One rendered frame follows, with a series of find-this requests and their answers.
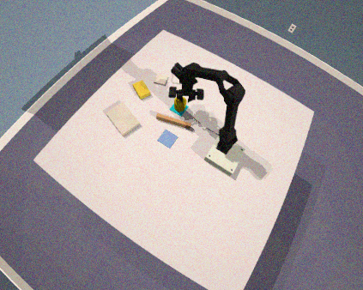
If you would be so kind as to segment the brown rectangular bar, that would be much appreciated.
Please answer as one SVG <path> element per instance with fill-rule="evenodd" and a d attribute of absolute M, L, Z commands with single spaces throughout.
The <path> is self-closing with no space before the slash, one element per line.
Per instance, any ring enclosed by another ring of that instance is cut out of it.
<path fill-rule="evenodd" d="M 176 119 L 176 118 L 171 118 L 171 117 L 159 114 L 159 113 L 156 114 L 156 119 L 159 119 L 161 121 L 164 121 L 164 122 L 167 122 L 167 123 L 170 123 L 170 124 L 175 124 L 177 126 L 181 126 L 181 127 L 186 128 L 186 129 L 191 128 L 191 123 L 187 123 L 185 121 L 182 121 L 182 120 L 179 120 L 179 119 Z"/>

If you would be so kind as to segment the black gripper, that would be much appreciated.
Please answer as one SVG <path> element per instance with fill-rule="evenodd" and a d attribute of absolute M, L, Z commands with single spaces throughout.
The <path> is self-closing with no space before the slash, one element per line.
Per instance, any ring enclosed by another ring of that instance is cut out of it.
<path fill-rule="evenodd" d="M 178 89 L 177 87 L 170 86 L 169 87 L 169 98 L 176 98 L 180 100 L 183 103 L 183 96 L 189 96 L 188 103 L 190 103 L 193 100 L 204 100 L 204 92 L 202 88 L 193 89 L 192 88 L 185 88 L 182 84 L 182 89 Z"/>

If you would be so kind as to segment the yellow cup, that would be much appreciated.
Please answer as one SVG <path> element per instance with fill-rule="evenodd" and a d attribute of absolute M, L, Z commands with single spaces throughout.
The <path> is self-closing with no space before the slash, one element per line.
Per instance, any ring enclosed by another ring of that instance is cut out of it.
<path fill-rule="evenodd" d="M 184 97 L 183 97 L 183 103 L 176 98 L 174 100 L 175 110 L 178 111 L 178 112 L 182 112 L 185 109 L 186 103 L 187 103 L 187 101 L 186 101 L 186 99 Z"/>

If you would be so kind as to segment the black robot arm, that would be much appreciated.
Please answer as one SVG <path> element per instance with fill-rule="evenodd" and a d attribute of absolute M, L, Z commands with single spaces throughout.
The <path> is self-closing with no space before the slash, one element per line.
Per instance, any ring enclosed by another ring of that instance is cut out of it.
<path fill-rule="evenodd" d="M 243 86 L 225 70 L 206 68 L 197 63 L 191 63 L 184 67 L 176 63 L 173 65 L 171 73 L 179 79 L 179 83 L 183 84 L 185 88 L 192 88 L 196 85 L 198 83 L 197 77 L 218 84 L 219 91 L 227 104 L 227 109 L 224 126 L 219 130 L 220 141 L 217 144 L 217 149 L 223 154 L 227 154 L 228 150 L 238 141 L 237 131 L 234 126 L 239 103 L 241 103 L 245 95 Z M 227 90 L 224 88 L 224 81 L 232 84 Z"/>

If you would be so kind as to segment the yellow rectangular block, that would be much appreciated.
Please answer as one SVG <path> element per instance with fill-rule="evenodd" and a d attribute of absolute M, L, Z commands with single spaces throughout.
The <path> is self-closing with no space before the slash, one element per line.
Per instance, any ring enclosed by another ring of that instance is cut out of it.
<path fill-rule="evenodd" d="M 151 95 L 143 80 L 133 83 L 133 88 L 136 90 L 136 94 L 139 96 L 140 100 Z"/>

